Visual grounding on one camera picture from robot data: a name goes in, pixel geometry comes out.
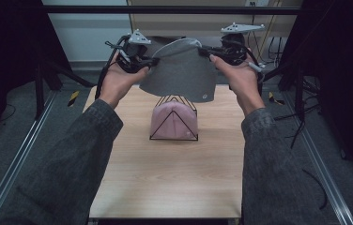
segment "pink cloth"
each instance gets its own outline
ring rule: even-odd
[[[197,129],[196,113],[183,103],[168,101],[153,109],[150,128],[153,139],[193,139],[197,137]]]

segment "black curtain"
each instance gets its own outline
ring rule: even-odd
[[[305,0],[315,6],[318,0]],[[353,0],[335,0],[324,18],[297,20],[287,42],[284,61],[308,38],[304,51],[296,60],[304,75],[320,80],[319,100],[341,150],[353,159]],[[305,27],[315,32],[305,32]],[[295,73],[286,73],[287,87],[295,80]]]
[[[35,80],[42,60],[56,62],[71,71],[48,15],[19,10],[19,6],[42,6],[40,0],[0,0],[0,116],[7,106],[7,93]],[[45,70],[52,88],[59,88],[56,71]]]

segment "wooden tabletop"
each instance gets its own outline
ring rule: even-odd
[[[234,93],[218,85],[214,101],[194,104],[199,141],[149,139],[159,99],[133,86],[115,109],[124,127],[90,217],[239,218],[244,114]]]

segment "black wire frame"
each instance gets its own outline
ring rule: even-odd
[[[159,101],[157,102],[155,107],[158,107],[160,105],[162,105],[163,103],[169,102],[169,101],[177,101],[177,102],[181,102],[184,105],[189,106],[192,111],[194,111],[194,113],[196,114],[196,118],[197,118],[197,109],[194,106],[193,102],[187,100],[185,97],[180,96],[180,95],[170,95],[170,96],[165,96],[165,97],[161,97],[159,99]],[[168,119],[168,117],[171,116],[171,114],[175,114],[180,121],[182,121],[182,123],[186,126],[186,128],[193,134],[194,138],[190,138],[190,139],[168,139],[168,138],[154,138],[154,135],[157,133],[157,131],[161,128],[161,126],[165,123],[165,121]],[[161,124],[159,125],[159,127],[156,128],[156,130],[150,134],[149,136],[150,140],[169,140],[169,141],[199,141],[199,134],[198,133],[194,133],[191,128],[185,123],[185,121],[183,121],[182,117],[176,112],[176,111],[171,111],[170,113],[168,113],[168,115],[164,118],[164,120],[161,122]]]

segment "black cable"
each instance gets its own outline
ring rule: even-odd
[[[275,37],[272,37],[272,40],[270,41],[270,44],[269,44],[269,47],[268,47],[268,58],[269,59],[272,59],[270,54],[273,53],[270,51],[270,49],[272,48],[272,45],[273,45],[273,40],[275,39]]]
[[[16,112],[16,107],[15,107],[15,106],[13,106],[13,105],[11,105],[11,104],[7,104],[7,106],[12,107],[12,108],[13,108],[13,112],[12,112],[9,116],[7,116],[7,117],[5,117],[5,118],[3,118],[3,119],[0,119],[0,122],[5,121],[5,120],[8,120],[8,119]]]
[[[254,63],[256,66],[259,67],[258,60],[256,60],[255,56],[253,56],[253,53],[252,53],[249,49],[247,49],[246,46],[242,46],[242,48],[246,51],[246,53],[247,53],[248,55],[251,56],[251,58],[253,59],[253,63]],[[262,72],[258,72],[257,75],[258,75],[258,81],[260,81],[260,83],[261,83],[261,85],[258,86],[258,91],[259,91],[259,93],[260,93],[260,95],[261,95],[261,93],[262,93],[262,81],[264,80],[264,77],[265,77],[265,76],[264,76],[264,74],[263,74]]]
[[[256,45],[256,49],[258,50],[258,56],[259,58],[265,63],[265,64],[269,64],[269,63],[273,63],[273,62],[269,62],[269,61],[266,61],[264,60],[262,57],[261,57],[261,52],[259,51],[259,45],[258,45],[258,41],[256,40],[256,35],[255,35],[255,32],[253,31],[253,39],[255,40],[255,45]]]
[[[311,106],[311,107],[308,107],[306,109],[303,110],[304,113],[308,113],[312,110],[314,110],[316,107],[319,107],[320,104],[315,104],[314,106]],[[290,117],[293,117],[293,116],[296,116],[296,115],[299,115],[299,112],[296,112],[296,113],[293,113],[293,114],[289,114],[289,115],[281,115],[281,116],[277,116],[277,117],[274,117],[273,119],[275,121],[278,121],[278,120],[283,120],[283,119],[287,119],[287,118],[290,118]]]
[[[250,47],[250,34],[251,34],[251,32],[249,32],[249,34],[247,35],[247,46],[251,49],[251,47]]]
[[[253,19],[252,19],[252,25],[253,25],[253,21],[255,20],[255,15],[253,15]]]
[[[307,97],[306,99],[303,100],[303,103],[306,104],[307,103],[306,101],[311,99],[311,98],[316,98],[317,99],[318,96],[309,96],[309,97]]]
[[[130,35],[128,36],[122,36],[120,38],[120,40],[116,43],[116,46],[119,46],[121,44],[121,42],[126,41],[130,38]],[[112,53],[110,54],[109,59],[107,60],[105,66],[102,68],[101,72],[100,72],[100,77],[98,80],[98,85],[97,85],[97,91],[95,93],[95,99],[100,97],[100,91],[101,91],[101,86],[103,84],[103,80],[104,77],[106,76],[107,70],[109,69],[111,62],[113,60],[113,58],[115,57],[115,52],[117,51],[117,49],[113,49]]]
[[[279,46],[277,48],[277,57],[279,58],[279,54],[282,53],[280,52],[280,49],[282,48],[282,44],[283,44],[283,38],[279,37]]]
[[[116,63],[118,63],[118,62],[121,62],[121,60],[117,60],[117,61],[111,63],[111,64],[109,65],[109,67],[111,67],[113,64],[116,64]]]
[[[290,144],[291,149],[294,147],[294,143],[296,142],[296,139],[299,136],[300,132],[303,130],[304,126],[305,126],[305,121],[302,120],[299,124],[299,128],[297,129],[296,134],[294,135],[293,141]]]
[[[326,190],[325,188],[323,187],[322,183],[320,183],[320,181],[313,175],[311,174],[310,172],[302,169],[305,173],[307,173],[308,175],[310,175],[316,182],[318,185],[320,185],[320,188],[322,189],[323,191],[323,196],[324,196],[324,201],[323,201],[323,204],[320,205],[319,209],[322,210],[326,207],[327,203],[328,203],[328,198],[327,198],[327,193],[326,193]]]
[[[303,88],[304,90],[311,92],[311,95],[318,94],[320,92],[319,88],[315,84],[306,81],[306,79],[303,79]]]

